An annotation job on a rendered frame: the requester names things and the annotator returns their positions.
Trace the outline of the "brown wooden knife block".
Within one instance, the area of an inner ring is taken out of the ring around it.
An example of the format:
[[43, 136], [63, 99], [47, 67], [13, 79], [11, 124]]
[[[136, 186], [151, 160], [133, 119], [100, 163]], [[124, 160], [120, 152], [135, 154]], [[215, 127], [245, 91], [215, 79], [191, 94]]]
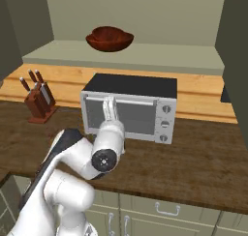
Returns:
[[34, 88], [29, 92], [24, 102], [31, 112], [29, 123], [44, 124], [57, 110], [53, 102], [47, 102], [42, 90], [42, 84], [36, 82]]

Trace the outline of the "dark olive cabinet door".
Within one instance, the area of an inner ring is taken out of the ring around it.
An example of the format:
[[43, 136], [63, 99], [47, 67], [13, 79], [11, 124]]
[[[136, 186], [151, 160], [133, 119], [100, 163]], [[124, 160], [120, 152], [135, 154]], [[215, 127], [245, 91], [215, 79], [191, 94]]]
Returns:
[[248, 0], [225, 0], [215, 48], [223, 80], [248, 149]]
[[0, 82], [22, 65], [7, 0], [0, 0]]

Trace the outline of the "olive drawer front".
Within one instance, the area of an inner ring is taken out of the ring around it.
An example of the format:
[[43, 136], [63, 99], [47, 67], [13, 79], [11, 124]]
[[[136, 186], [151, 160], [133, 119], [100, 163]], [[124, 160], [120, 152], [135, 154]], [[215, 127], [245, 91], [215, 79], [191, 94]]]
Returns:
[[248, 215], [224, 212], [218, 232], [221, 236], [248, 236]]
[[119, 209], [118, 193], [95, 190], [93, 206], [98, 209], [117, 211]]
[[174, 207], [175, 205], [180, 205], [181, 210], [178, 217], [168, 217], [183, 221], [199, 222], [203, 224], [214, 225], [220, 215], [219, 210], [202, 208], [198, 206], [179, 204], [173, 202], [167, 202], [163, 200], [156, 200], [151, 198], [145, 198], [133, 195], [122, 195], [122, 201], [125, 203], [125, 207], [133, 211], [151, 214], [155, 216], [163, 216], [158, 214], [155, 210], [155, 203], [160, 202], [164, 206]]

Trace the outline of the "silver toaster oven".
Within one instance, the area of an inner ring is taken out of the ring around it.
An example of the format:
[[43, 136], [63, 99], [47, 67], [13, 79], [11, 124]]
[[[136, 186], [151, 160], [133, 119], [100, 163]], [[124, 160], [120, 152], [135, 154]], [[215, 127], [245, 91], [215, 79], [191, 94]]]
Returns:
[[[96, 134], [105, 120], [103, 102], [88, 101], [86, 97], [112, 96], [120, 100], [154, 102], [153, 106], [117, 103], [119, 120], [127, 138], [171, 144], [177, 102], [177, 79], [124, 74], [95, 74], [81, 90], [81, 113], [85, 133]], [[170, 113], [162, 107], [169, 105]], [[162, 121], [169, 121], [167, 128]], [[168, 137], [166, 142], [160, 135]]]

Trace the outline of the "brown wooden bowl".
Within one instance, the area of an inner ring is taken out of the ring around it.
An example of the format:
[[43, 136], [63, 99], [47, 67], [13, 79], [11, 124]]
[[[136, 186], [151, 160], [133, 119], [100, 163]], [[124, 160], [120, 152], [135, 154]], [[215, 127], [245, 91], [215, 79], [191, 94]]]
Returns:
[[85, 39], [96, 50], [116, 52], [127, 48], [134, 40], [134, 35], [116, 27], [100, 26]]

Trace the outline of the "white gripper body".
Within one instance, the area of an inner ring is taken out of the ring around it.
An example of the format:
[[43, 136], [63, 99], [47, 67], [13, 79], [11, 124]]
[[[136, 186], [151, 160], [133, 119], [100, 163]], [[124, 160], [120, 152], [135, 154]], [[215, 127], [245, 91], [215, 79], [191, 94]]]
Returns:
[[103, 111], [106, 121], [115, 121], [118, 119], [115, 97], [104, 98]]

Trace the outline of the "open olive wall cabinet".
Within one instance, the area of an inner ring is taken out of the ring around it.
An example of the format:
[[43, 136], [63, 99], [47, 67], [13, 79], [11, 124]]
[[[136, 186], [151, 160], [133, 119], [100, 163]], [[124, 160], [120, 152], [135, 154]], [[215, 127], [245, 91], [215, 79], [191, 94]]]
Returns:
[[[26, 33], [49, 30], [47, 40], [23, 43], [31, 64], [220, 75], [215, 48], [225, 0], [11, 0], [11, 13]], [[38, 12], [46, 23], [39, 24]], [[86, 36], [98, 26], [134, 35], [126, 49], [93, 49]]]

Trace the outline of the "brown-handled knife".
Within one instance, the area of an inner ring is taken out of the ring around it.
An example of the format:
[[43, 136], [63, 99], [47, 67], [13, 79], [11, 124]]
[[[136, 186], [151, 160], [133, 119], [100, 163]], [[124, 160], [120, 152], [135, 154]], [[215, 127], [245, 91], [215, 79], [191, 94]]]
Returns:
[[37, 80], [37, 78], [35, 77], [34, 73], [32, 72], [32, 70], [28, 70], [29, 76], [31, 77], [32, 81], [39, 84], [39, 81]]
[[41, 73], [36, 70], [35, 74], [37, 76], [37, 78], [39, 79], [39, 81], [41, 82], [41, 91], [46, 99], [46, 102], [48, 105], [55, 105], [55, 99], [51, 94], [51, 91], [47, 85], [47, 83], [43, 80], [43, 77], [41, 75]]
[[25, 79], [23, 77], [19, 78], [22, 86], [25, 88], [25, 90], [28, 92], [28, 94], [31, 94], [31, 89], [29, 88], [27, 82], [25, 81]]

